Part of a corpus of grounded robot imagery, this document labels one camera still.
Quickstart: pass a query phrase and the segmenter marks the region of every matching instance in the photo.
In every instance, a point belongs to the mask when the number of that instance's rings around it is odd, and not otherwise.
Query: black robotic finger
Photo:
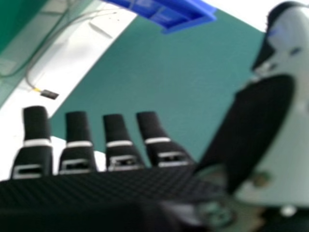
[[[66,114],[67,147],[60,157],[59,174],[97,171],[86,112]]]
[[[138,113],[137,120],[153,166],[171,167],[194,163],[188,152],[170,139],[155,112]]]
[[[144,162],[131,141],[122,115],[105,115],[103,123],[107,170],[125,171],[144,168]]]
[[[23,111],[25,138],[13,164],[11,179],[52,175],[52,147],[46,109],[42,106]]]

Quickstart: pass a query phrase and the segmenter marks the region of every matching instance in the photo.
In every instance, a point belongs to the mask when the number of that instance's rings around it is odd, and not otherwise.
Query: green wall
[[[53,135],[65,138],[66,112],[86,110],[95,147],[103,151],[101,115],[121,113],[145,153],[135,114],[154,110],[171,137],[199,159],[233,94],[251,76],[262,39],[237,19],[217,16],[215,23],[171,35],[137,18],[53,116]]]

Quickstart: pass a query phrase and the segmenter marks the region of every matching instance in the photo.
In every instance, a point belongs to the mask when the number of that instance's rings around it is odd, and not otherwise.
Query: blue container
[[[164,27],[169,34],[216,20],[216,8],[202,0],[105,0]]]

